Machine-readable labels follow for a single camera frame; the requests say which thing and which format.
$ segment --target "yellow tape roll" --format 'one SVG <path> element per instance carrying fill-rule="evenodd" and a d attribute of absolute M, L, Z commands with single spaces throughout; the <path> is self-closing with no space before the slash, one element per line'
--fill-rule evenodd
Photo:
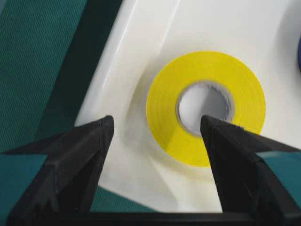
<path fill-rule="evenodd" d="M 252 71 L 239 60 L 219 52 L 199 51 L 170 62 L 154 79 L 147 97 L 146 116 L 158 144 L 177 160 L 210 166 L 203 139 L 187 132 L 178 121 L 177 101 L 189 85 L 212 81 L 233 97 L 232 123 L 254 133 L 262 129 L 265 98 Z"/>

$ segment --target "green fabric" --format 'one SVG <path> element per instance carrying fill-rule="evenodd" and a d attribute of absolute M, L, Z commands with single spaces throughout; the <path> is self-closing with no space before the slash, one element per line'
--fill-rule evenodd
<path fill-rule="evenodd" d="M 271 168 L 290 196 L 301 208 L 301 152 L 257 153 Z"/>
<path fill-rule="evenodd" d="M 5 2 L 6 2 L 6 0 L 0 0 L 0 15 L 2 13 Z"/>
<path fill-rule="evenodd" d="M 37 175 L 47 156 L 0 154 L 0 225 Z"/>
<path fill-rule="evenodd" d="M 0 16 L 0 152 L 73 127 L 121 2 L 7 0 Z M 145 210 L 98 188 L 94 211 L 108 210 L 98 197 L 112 200 L 113 211 Z"/>
<path fill-rule="evenodd" d="M 132 202 L 117 194 L 98 187 L 91 211 L 98 212 L 154 212 L 152 209 Z"/>
<path fill-rule="evenodd" d="M 0 16 L 0 152 L 34 140 L 86 0 L 7 0 Z"/>

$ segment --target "center hole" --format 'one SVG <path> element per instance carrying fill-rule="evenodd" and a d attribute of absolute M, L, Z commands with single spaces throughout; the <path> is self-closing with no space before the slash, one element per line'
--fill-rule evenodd
<path fill-rule="evenodd" d="M 201 137 L 200 125 L 204 114 L 221 120 L 231 120 L 233 105 L 221 85 L 198 82 L 187 87 L 178 100 L 177 115 L 180 123 L 190 133 Z"/>

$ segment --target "white plastic tray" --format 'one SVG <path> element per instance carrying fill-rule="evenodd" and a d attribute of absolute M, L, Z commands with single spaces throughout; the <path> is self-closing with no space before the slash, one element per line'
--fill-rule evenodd
<path fill-rule="evenodd" d="M 125 0 L 76 121 L 114 117 L 100 186 L 159 211 L 221 211 L 210 168 L 171 158 L 145 116 L 153 78 L 196 50 L 248 65 L 266 97 L 261 134 L 301 148 L 300 12 L 298 0 Z"/>

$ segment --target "green cloth background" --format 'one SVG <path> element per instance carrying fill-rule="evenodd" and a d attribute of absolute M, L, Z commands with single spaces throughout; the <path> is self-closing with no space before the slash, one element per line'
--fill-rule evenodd
<path fill-rule="evenodd" d="M 71 129 L 121 0 L 7 0 L 0 152 Z M 92 211 L 151 211 L 98 188 Z"/>
<path fill-rule="evenodd" d="M 0 154 L 0 225 L 44 164 L 45 154 Z"/>

